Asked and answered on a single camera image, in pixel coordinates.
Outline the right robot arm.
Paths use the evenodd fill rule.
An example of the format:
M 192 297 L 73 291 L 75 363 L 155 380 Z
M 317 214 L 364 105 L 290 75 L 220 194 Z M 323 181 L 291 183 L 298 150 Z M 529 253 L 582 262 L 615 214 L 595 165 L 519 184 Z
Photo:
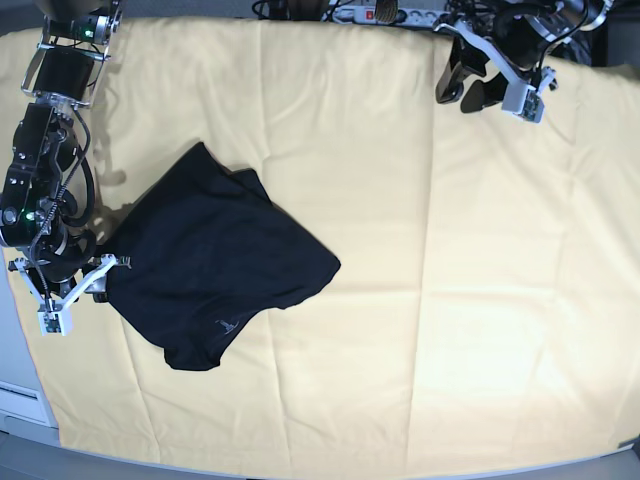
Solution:
M 20 251 L 17 272 L 38 303 L 43 334 L 66 335 L 70 308 L 85 293 L 106 299 L 109 271 L 128 257 L 97 254 L 88 229 L 96 185 L 88 154 L 92 106 L 109 45 L 123 13 L 120 1 L 40 1 L 44 26 L 24 79 L 32 97 L 18 124 L 1 190 L 1 244 Z

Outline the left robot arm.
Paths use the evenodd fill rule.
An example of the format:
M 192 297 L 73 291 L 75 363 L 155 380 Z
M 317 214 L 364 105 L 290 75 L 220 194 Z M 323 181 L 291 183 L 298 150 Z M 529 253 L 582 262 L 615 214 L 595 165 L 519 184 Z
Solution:
M 441 105 L 460 102 L 476 113 L 494 105 L 523 121 L 539 123 L 542 93 L 557 87 L 544 64 L 578 32 L 602 26 L 611 1 L 452 1 L 434 23 L 453 43 L 436 85 Z

